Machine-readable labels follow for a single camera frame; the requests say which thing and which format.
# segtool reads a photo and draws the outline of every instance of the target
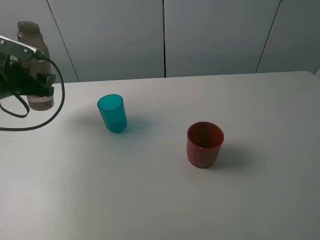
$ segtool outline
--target cup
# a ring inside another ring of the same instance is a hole
[[[224,142],[224,133],[211,122],[197,122],[187,132],[186,153],[197,168],[209,168],[216,160]]]
[[[124,100],[117,94],[100,98],[97,104],[106,128],[113,133],[120,133],[127,126]]]

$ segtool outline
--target white table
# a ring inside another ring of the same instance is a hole
[[[100,97],[124,98],[106,130]],[[0,113],[2,127],[31,126]],[[2,100],[22,110],[13,97]],[[186,157],[188,127],[224,131],[216,166]],[[320,80],[307,72],[66,84],[50,125],[0,132],[1,240],[319,240]]]

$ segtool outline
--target cable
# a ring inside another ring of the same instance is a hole
[[[41,123],[39,125],[36,126],[30,126],[30,127],[18,127],[18,128],[10,128],[10,127],[0,127],[0,131],[7,131],[7,132],[24,132],[24,131],[31,131],[31,130],[35,130],[35,129],[39,129],[49,123],[52,122],[53,119],[56,118],[56,116],[60,113],[62,107],[64,106],[65,103],[65,98],[66,98],[66,91],[65,91],[65,83],[62,77],[62,74],[58,68],[58,66],[49,58],[45,58],[44,60],[48,61],[49,63],[52,64],[52,66],[55,68],[55,70],[57,71],[59,78],[61,80],[61,91],[62,91],[62,98],[61,98],[61,103],[58,107],[58,109],[56,110],[56,112],[52,115],[52,117],[50,117],[47,121],[45,121],[44,123]]]
[[[25,108],[25,110],[26,110],[26,114],[17,114],[17,113],[11,112],[11,111],[5,109],[5,108],[1,105],[1,103],[0,103],[0,109],[1,109],[2,111],[4,111],[5,113],[10,114],[11,116],[14,116],[14,117],[16,117],[16,118],[20,118],[20,119],[25,118],[26,116],[28,116],[28,114],[29,114],[29,112],[30,112],[30,108],[29,108],[28,104],[27,104],[26,101],[23,100],[23,98],[20,97],[20,96],[16,93],[16,91],[14,91],[14,90],[12,89],[12,87],[8,84],[8,79],[7,79],[6,75],[5,75],[4,73],[2,73],[1,71],[0,71],[0,75],[3,77],[3,79],[4,79],[4,81],[5,81],[4,84],[5,84],[6,87],[9,89],[9,91],[12,93],[12,95],[15,96],[15,98],[18,99],[18,101],[19,101],[20,103],[22,103],[22,105],[24,106],[24,108]]]

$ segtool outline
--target bottle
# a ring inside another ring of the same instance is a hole
[[[37,49],[40,49],[44,54],[49,57],[49,50],[47,45],[44,43],[43,36],[40,32],[39,25],[31,21],[20,21],[18,22],[17,32],[19,42],[28,44]],[[30,67],[30,75],[37,78],[37,73],[50,74],[50,63],[47,61],[36,62],[32,60],[21,60],[18,61],[25,66]],[[36,111],[45,111],[53,107],[54,96],[26,96],[29,107]]]

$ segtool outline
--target cup rim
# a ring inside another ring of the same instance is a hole
[[[190,131],[191,131],[191,128],[195,125],[198,125],[198,124],[208,124],[208,125],[211,125],[215,128],[217,128],[221,134],[222,134],[222,138],[221,138],[221,141],[219,142],[219,144],[217,144],[216,146],[214,147],[201,147],[201,146],[198,146],[197,144],[195,144],[191,138],[190,138]],[[198,121],[194,124],[192,124],[189,128],[188,128],[188,131],[187,131],[187,138],[188,138],[188,141],[195,147],[199,148],[199,149],[203,149],[203,150],[214,150],[214,149],[217,149],[217,148],[220,148],[221,145],[224,143],[224,140],[225,140],[225,135],[224,135],[224,132],[221,130],[220,127],[218,127],[216,124],[212,123],[212,122],[208,122],[208,121]]]
[[[99,102],[100,102],[100,100],[103,99],[103,98],[105,98],[105,97],[107,97],[107,96],[118,96],[118,97],[121,98],[121,103],[119,104],[119,106],[117,106],[116,108],[113,108],[113,109],[111,109],[111,110],[105,110],[105,109],[100,108],[100,107],[99,107]],[[120,95],[118,95],[118,94],[115,94],[115,93],[112,93],[112,94],[108,94],[108,95],[105,95],[105,96],[101,97],[101,98],[99,99],[99,101],[97,102],[96,106],[97,106],[98,109],[101,110],[101,111],[111,112],[111,111],[114,111],[114,110],[120,108],[120,107],[122,106],[122,104],[124,104],[124,99],[122,98],[122,96],[120,96]]]

